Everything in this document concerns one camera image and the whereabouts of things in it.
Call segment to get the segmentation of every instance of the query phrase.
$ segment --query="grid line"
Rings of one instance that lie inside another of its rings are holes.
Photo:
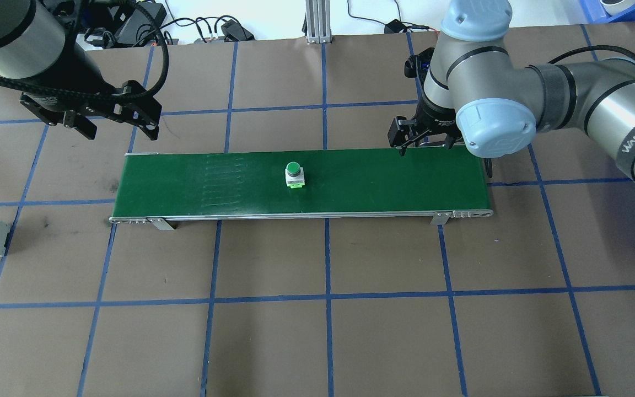
[[[239,53],[239,42],[234,43],[232,52],[232,74],[229,78],[229,100],[227,100],[227,130],[224,136],[224,153],[229,153],[229,139],[232,135],[232,107],[234,106],[234,82],[236,80],[236,61]],[[200,396],[207,395],[207,377],[209,375],[209,352],[212,345],[212,322],[214,320],[214,304],[217,294],[217,273],[219,269],[219,250],[222,239],[222,221],[217,221],[214,234],[214,257],[212,258],[212,279],[209,284],[209,302],[207,305],[207,324],[205,325],[205,348],[202,353],[202,373]]]
[[[0,259],[0,280],[2,279],[2,273],[3,273],[3,269],[4,269],[4,265],[7,263],[7,254],[8,254],[8,247],[11,246],[11,240],[13,239],[13,234],[16,231],[16,226],[18,224],[18,219],[21,216],[21,210],[23,208],[23,202],[26,199],[26,195],[28,194],[28,189],[31,186],[31,181],[33,181],[33,173],[35,173],[36,170],[36,165],[38,165],[38,159],[41,156],[41,151],[43,150],[43,143],[45,143],[46,140],[46,135],[48,134],[48,125],[46,124],[45,127],[43,127],[43,133],[41,133],[41,139],[38,142],[38,147],[36,149],[36,154],[35,156],[33,156],[33,162],[31,163],[31,169],[28,171],[28,178],[26,179],[26,184],[24,185],[23,188],[23,193],[21,193],[21,199],[18,203],[18,208],[16,208],[16,215],[13,218],[13,222],[11,223],[11,229],[9,231],[9,234],[7,236],[7,243],[5,244],[5,246],[7,247],[7,250],[4,252],[4,256],[2,257],[2,259]]]
[[[153,50],[154,48],[151,47],[151,50],[149,50],[148,52],[148,59],[146,60],[146,72],[144,73],[144,78],[142,83],[144,87],[146,87],[146,84],[148,83],[148,76],[151,72],[151,63],[153,61]],[[127,148],[126,153],[133,152],[134,143],[136,142],[137,130],[138,129],[136,128],[136,126],[134,126],[134,128],[132,128],[131,130],[131,138],[129,138],[129,146]],[[106,284],[106,274],[109,271],[109,261],[111,261],[111,252],[114,248],[115,236],[116,236],[116,224],[113,224],[109,231],[109,241],[106,246],[106,254],[104,255],[103,271],[101,272],[101,276],[99,277],[99,289],[98,289],[98,296],[96,297],[96,301],[95,301],[95,313],[93,314],[93,321],[90,325],[90,335],[88,336],[88,344],[85,349],[85,358],[83,359],[83,369],[80,372],[80,382],[78,383],[77,397],[83,397],[83,393],[85,391],[85,380],[87,379],[88,367],[90,365],[90,357],[93,351],[93,344],[95,343],[96,325],[98,324],[98,321],[99,321],[99,310],[101,309],[100,303],[101,301],[103,301],[104,286]]]
[[[327,46],[320,44],[322,68],[322,150],[327,150]],[[335,360],[332,350],[332,270],[330,263],[330,219],[325,218],[325,339],[327,344],[327,395],[335,397]]]
[[[464,360],[462,359],[462,347],[459,341],[459,327],[457,326],[457,312],[454,306],[454,293],[452,292],[452,279],[449,274],[448,248],[445,244],[445,235],[443,226],[438,225],[438,237],[440,241],[440,253],[443,256],[443,272],[445,277],[445,286],[448,289],[448,305],[450,311],[450,322],[452,325],[452,340],[454,342],[454,353],[457,359],[457,371],[459,372],[459,386],[464,397],[467,394],[467,380],[464,374]]]
[[[635,291],[635,285],[624,286],[589,286],[572,287],[575,293],[588,292],[623,292]],[[560,294],[567,293],[567,287],[548,288],[517,288],[517,289],[462,289],[461,291],[404,291],[404,292],[346,292],[332,293],[332,300],[350,299],[399,299],[416,297],[471,297],[471,296],[527,296],[527,294]],[[327,299],[326,294],[293,294],[292,296],[249,296],[249,297],[215,297],[209,298],[181,298],[181,299],[141,299],[141,300],[107,300],[97,304],[91,302],[23,302],[0,303],[0,309],[37,309],[55,307],[116,307],[116,306],[167,306],[182,304],[207,304],[223,303],[249,303],[249,302],[292,302],[292,301],[318,301]]]
[[[80,382],[78,383],[78,394],[77,397],[83,397],[83,392],[85,390],[85,380],[88,376],[88,368],[90,366],[90,357],[93,351],[93,343],[95,342],[95,334],[96,334],[96,325],[99,321],[99,309],[101,306],[99,303],[103,298],[104,294],[104,284],[106,284],[106,274],[109,270],[109,261],[111,260],[111,251],[114,246],[114,237],[116,236],[116,224],[111,226],[111,230],[109,231],[109,242],[106,245],[106,254],[104,255],[104,266],[101,271],[101,278],[99,279],[99,289],[98,289],[98,297],[95,301],[95,313],[93,314],[93,322],[90,325],[90,336],[88,337],[88,344],[85,348],[85,358],[83,359],[83,369],[80,372]]]
[[[542,178],[540,177],[540,168],[536,160],[536,152],[534,151],[534,147],[530,144],[529,153],[531,155],[531,161],[534,164],[534,171],[536,171],[536,178],[540,182],[540,196],[542,197],[543,205],[545,206],[545,213],[547,214],[547,220],[550,224],[550,232],[552,232],[552,239],[555,243],[555,249],[557,250],[557,256],[560,261],[560,269],[562,269],[562,276],[565,279],[565,286],[567,287],[567,293],[570,298],[570,305],[572,306],[572,313],[575,318],[575,324],[577,325],[577,332],[579,333],[580,343],[582,344],[582,350],[584,352],[585,360],[587,361],[587,368],[589,370],[592,386],[594,387],[595,395],[602,395],[599,387],[599,380],[597,378],[597,372],[594,369],[594,362],[589,350],[589,345],[587,344],[587,336],[582,325],[582,317],[580,316],[580,311],[577,307],[577,299],[575,299],[575,292],[572,289],[572,281],[570,280],[570,274],[567,271],[567,263],[565,262],[565,256],[562,252],[562,245],[560,244],[560,238],[557,234],[557,228],[555,227],[555,219],[552,216],[552,209],[550,208],[550,202],[547,199],[545,185],[542,183]]]
[[[205,348],[202,352],[202,374],[200,395],[207,395],[207,376],[209,375],[209,349],[212,343],[212,321],[214,320],[214,304],[217,295],[217,271],[219,269],[219,247],[222,238],[222,221],[217,221],[214,232],[214,257],[212,258],[212,279],[209,284],[209,300],[207,305],[207,325],[205,326]]]

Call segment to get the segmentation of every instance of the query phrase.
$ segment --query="metal bracket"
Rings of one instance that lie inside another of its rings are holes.
[[[166,219],[163,219],[163,218],[149,218],[148,221],[151,222],[151,224],[153,224],[154,226],[156,226],[156,229],[159,229],[159,230],[175,230],[176,229],[173,226],[171,226],[170,223],[167,223]]]
[[[332,42],[330,0],[305,0],[305,26],[308,43]]]
[[[433,215],[433,220],[430,224],[432,226],[443,226],[451,218],[489,218],[493,214],[494,211],[492,210],[441,211]]]

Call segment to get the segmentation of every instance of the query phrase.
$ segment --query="black power supply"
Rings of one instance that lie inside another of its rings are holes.
[[[166,8],[163,7],[163,4],[143,2],[141,7],[145,8],[153,16],[156,25],[163,25],[163,20],[166,19]],[[115,35],[116,45],[114,47],[144,45],[155,38],[155,35],[151,33],[152,31],[153,28],[149,27],[148,19],[141,12],[134,10],[134,13],[124,21],[124,25],[117,31]],[[139,43],[139,39],[142,37],[146,37],[146,40]]]
[[[226,42],[245,42],[256,40],[254,34],[234,20],[228,20],[222,25],[222,34]]]

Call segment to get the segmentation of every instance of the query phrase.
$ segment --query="green push button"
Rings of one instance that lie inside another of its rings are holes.
[[[288,174],[290,176],[298,176],[298,174],[300,174],[300,164],[296,163],[295,161],[291,161],[286,166],[286,171],[288,171]]]

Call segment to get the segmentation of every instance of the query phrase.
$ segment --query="power adapter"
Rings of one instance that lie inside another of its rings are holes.
[[[404,25],[403,22],[397,19],[386,23],[386,25],[384,26],[384,33],[402,33],[406,32],[406,30],[408,30],[408,27]]]
[[[222,34],[226,42],[245,42],[256,40],[254,34],[234,20],[228,20],[222,25]]]

